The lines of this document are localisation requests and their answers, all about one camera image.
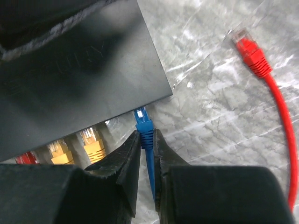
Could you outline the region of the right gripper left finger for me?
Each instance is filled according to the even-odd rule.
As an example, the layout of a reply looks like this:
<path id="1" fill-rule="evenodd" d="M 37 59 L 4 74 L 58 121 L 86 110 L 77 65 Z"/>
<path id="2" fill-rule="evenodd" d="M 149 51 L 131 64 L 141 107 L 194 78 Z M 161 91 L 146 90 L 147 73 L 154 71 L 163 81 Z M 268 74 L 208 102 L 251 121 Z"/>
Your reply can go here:
<path id="1" fill-rule="evenodd" d="M 3 224 L 129 224 L 136 214 L 140 134 L 85 169 L 0 166 Z"/>

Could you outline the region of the black network switch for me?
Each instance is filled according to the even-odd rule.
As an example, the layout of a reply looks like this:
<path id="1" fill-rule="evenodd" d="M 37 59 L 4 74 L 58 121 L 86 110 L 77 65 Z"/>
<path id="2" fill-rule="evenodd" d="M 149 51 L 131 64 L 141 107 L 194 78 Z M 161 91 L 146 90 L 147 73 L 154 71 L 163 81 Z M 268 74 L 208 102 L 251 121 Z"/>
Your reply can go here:
<path id="1" fill-rule="evenodd" d="M 117 1 L 1 65 L 0 159 L 171 95 L 137 1 Z"/>

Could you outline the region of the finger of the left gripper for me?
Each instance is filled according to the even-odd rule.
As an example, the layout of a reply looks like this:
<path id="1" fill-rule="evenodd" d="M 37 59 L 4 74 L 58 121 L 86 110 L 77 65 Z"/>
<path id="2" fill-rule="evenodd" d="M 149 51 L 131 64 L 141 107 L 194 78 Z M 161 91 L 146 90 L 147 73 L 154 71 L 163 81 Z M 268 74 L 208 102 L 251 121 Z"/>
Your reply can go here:
<path id="1" fill-rule="evenodd" d="M 2 0 L 0 59 L 32 52 L 74 27 L 111 0 Z"/>

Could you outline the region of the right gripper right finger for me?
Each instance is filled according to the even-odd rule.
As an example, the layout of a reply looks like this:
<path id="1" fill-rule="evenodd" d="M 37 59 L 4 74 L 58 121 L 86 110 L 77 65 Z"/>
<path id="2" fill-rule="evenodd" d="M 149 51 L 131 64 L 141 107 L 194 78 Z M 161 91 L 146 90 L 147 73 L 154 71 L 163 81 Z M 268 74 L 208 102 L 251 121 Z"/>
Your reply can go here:
<path id="1" fill-rule="evenodd" d="M 259 166 L 191 165 L 154 130 L 155 207 L 162 224 L 292 224 L 275 175 Z"/>

